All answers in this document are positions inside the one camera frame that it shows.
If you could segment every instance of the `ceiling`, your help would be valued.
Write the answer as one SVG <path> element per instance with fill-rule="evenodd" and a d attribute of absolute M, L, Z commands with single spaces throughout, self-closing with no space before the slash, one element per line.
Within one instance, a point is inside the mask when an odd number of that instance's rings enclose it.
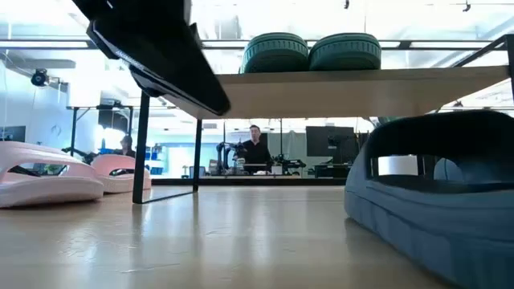
<path fill-rule="evenodd" d="M 366 32 L 380 40 L 493 40 L 514 31 L 514 0 L 193 0 L 192 21 L 204 40 L 248 40 L 270 31 L 288 31 L 304 39 L 320 39 L 341 32 Z M 0 0 L 0 39 L 87 39 L 87 19 L 72 0 Z M 138 105 L 141 91 L 120 61 L 107 60 L 99 51 L 10 51 L 27 59 L 67 59 L 75 68 L 50 69 L 52 76 L 69 81 L 90 77 L 102 87 L 102 97 Z M 241 50 L 206 50 L 218 74 L 237 73 Z M 466 51 L 384 51 L 382 68 L 448 67 L 469 55 Z M 473 63 L 506 64 L 504 51 Z M 152 106 L 162 106 L 152 100 Z M 501 83 L 463 99 L 471 106 L 512 106 L 509 83 Z M 151 112 L 155 123 L 178 126 L 192 117 L 179 110 Z M 174 124 L 163 121 L 173 119 Z"/>

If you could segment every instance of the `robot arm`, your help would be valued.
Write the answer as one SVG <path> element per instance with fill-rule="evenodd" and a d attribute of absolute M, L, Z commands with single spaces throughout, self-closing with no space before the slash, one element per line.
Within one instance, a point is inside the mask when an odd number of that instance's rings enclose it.
<path fill-rule="evenodd" d="M 110 59 L 123 59 L 149 96 L 188 100 L 216 115 L 230 102 L 202 54 L 190 0 L 73 0 L 90 20 L 88 36 Z"/>

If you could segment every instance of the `person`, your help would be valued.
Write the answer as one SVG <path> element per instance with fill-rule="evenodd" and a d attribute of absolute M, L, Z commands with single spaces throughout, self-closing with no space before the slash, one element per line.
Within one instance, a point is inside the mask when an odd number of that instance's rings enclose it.
<path fill-rule="evenodd" d="M 124 136 L 120 141 L 121 149 L 114 150 L 114 154 L 119 154 L 127 157 L 136 157 L 136 152 L 132 150 L 132 137 Z"/>
<path fill-rule="evenodd" d="M 271 164 L 270 151 L 265 144 L 260 142 L 260 128 L 257 125 L 250 126 L 250 140 L 243 142 L 243 147 L 247 151 L 244 157 L 245 164 L 266 165 L 265 167 L 245 166 L 248 173 L 256 173 L 260 170 L 269 171 L 269 165 Z"/>

